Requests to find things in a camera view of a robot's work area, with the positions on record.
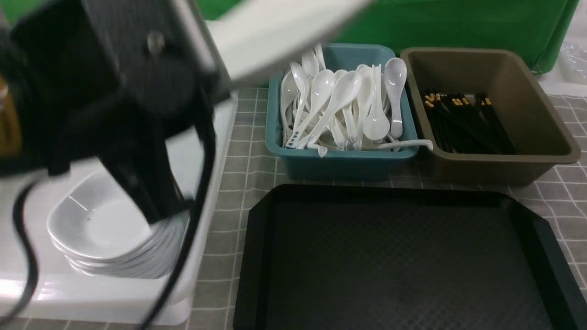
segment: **green backdrop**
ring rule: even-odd
[[[538,73],[554,66],[579,0],[378,0],[338,41],[412,46],[502,48]],[[43,0],[0,0],[9,22]],[[215,19],[239,0],[199,0]]]

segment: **gray checkered tablecloth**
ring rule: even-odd
[[[280,159],[265,148],[267,89],[245,89],[239,107],[216,212],[196,286],[191,318],[177,327],[156,330],[232,329],[248,210],[275,186],[292,181]],[[587,100],[551,97],[557,111],[583,150],[579,163],[557,166],[528,187],[436,184],[417,161],[394,172],[387,181],[321,182],[429,189],[492,190],[513,196],[547,219],[575,279],[587,298]],[[131,330],[134,325],[22,319],[11,330]]]

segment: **plastic bag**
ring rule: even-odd
[[[567,78],[587,85],[587,48],[576,42],[565,41],[561,46],[563,73]]]

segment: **white plate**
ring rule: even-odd
[[[52,239],[68,254],[89,260],[129,255],[153,238],[140,210],[105,171],[90,175],[65,196],[47,220]]]

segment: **teal plastic bin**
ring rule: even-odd
[[[334,72],[355,70],[359,64],[385,65],[395,53],[383,46],[333,43],[324,46],[326,66]],[[284,74],[275,75],[269,82],[267,105],[267,149],[284,161],[287,175],[297,180],[379,181],[389,178],[393,169],[412,159],[418,147],[391,151],[330,150],[324,158],[316,150],[293,150],[282,147],[282,123],[279,115],[279,93]],[[400,140],[417,139],[407,93],[402,93],[403,136]]]

